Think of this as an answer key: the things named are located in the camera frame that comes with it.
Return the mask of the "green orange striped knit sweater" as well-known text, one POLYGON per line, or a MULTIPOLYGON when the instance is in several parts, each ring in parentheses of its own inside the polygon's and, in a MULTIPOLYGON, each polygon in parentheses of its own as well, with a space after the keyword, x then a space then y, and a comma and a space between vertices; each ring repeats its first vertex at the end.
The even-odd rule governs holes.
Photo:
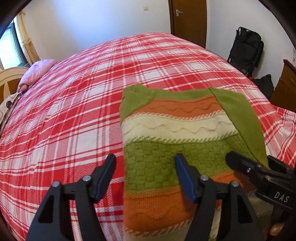
POLYGON ((184 240, 196 205, 180 186, 184 155, 217 182, 254 186, 225 161, 237 152, 267 166, 260 121, 244 95, 208 87, 180 92, 141 84, 123 90, 119 108, 125 161, 124 240, 184 240))

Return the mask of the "white patterned pillow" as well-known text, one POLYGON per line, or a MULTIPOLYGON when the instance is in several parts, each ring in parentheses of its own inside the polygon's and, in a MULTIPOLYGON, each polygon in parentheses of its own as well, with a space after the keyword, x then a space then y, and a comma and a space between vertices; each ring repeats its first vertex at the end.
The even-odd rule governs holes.
POLYGON ((10 118, 16 104, 22 97, 21 92, 17 92, 15 94, 9 95, 2 103, 1 103, 1 133, 3 132, 8 119, 10 118))

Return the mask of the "cream wooden headboard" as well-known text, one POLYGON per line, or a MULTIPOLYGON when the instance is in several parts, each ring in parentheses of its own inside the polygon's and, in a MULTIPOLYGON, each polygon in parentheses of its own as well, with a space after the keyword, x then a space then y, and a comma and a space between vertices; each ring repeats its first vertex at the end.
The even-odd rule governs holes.
POLYGON ((22 76, 27 72, 27 67, 12 67, 1 70, 0 73, 0 103, 8 96, 16 93, 22 76))

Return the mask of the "black bag on floor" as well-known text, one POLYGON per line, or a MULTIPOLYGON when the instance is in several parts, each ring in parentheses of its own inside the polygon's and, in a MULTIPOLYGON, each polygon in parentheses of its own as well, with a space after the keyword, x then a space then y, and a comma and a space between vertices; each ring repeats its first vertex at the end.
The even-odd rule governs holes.
POLYGON ((258 89, 263 93, 263 95, 270 100, 273 92, 274 86, 271 80, 271 74, 268 74, 259 79, 253 79, 252 82, 258 87, 258 89))

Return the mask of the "beige patterned curtain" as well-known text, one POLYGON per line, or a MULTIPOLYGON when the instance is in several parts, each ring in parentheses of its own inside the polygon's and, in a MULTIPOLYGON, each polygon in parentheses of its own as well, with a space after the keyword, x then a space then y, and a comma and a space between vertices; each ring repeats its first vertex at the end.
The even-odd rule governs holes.
POLYGON ((23 11, 20 11, 16 15, 14 18, 14 23, 16 27, 16 35, 18 37, 18 42, 20 43, 22 52, 29 65, 32 66, 35 62, 40 61, 40 58, 27 32, 25 25, 25 13, 23 11))

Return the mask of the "pink pillow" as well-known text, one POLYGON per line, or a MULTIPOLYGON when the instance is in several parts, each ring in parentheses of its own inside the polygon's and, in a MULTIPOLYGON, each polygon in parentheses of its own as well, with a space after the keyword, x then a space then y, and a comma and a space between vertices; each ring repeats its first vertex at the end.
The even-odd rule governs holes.
POLYGON ((45 59, 35 62, 20 79, 16 92, 26 92, 56 63, 57 61, 54 59, 45 59))

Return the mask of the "brown wooden door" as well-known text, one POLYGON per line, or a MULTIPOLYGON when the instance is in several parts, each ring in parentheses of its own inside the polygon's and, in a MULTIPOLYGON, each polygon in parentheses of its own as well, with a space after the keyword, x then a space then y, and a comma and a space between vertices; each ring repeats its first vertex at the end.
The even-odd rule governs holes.
POLYGON ((206 0, 169 0, 171 34, 206 47, 207 38, 207 1, 206 0), (176 9, 182 11, 176 16, 176 9))

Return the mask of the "red white plaid bedspread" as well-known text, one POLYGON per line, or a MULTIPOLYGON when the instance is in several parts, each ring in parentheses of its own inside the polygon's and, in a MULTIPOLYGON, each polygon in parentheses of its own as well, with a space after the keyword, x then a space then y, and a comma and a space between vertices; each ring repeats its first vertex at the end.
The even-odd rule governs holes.
POLYGON ((167 33, 109 41, 55 64, 20 98, 1 134, 1 218, 25 240, 54 181, 76 182, 115 154, 106 195, 95 206, 107 240, 123 238, 123 90, 240 93, 261 124, 266 155, 295 165, 295 114, 272 105, 247 77, 212 52, 167 33))

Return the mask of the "brown wooden cabinet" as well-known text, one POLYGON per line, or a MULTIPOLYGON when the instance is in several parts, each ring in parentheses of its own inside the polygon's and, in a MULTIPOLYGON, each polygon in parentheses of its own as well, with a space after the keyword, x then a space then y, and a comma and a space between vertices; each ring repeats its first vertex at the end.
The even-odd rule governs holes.
POLYGON ((296 110, 296 74, 295 66, 287 59, 279 81, 270 99, 271 104, 295 113, 296 110))

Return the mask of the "window with dark frame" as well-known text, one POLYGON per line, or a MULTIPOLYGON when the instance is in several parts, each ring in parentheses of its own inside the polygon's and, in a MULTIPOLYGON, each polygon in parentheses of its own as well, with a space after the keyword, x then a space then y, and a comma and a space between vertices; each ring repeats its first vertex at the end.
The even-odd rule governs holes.
POLYGON ((2 35, 0 46, 1 64, 4 69, 26 67, 28 65, 16 35, 15 23, 13 21, 2 35))

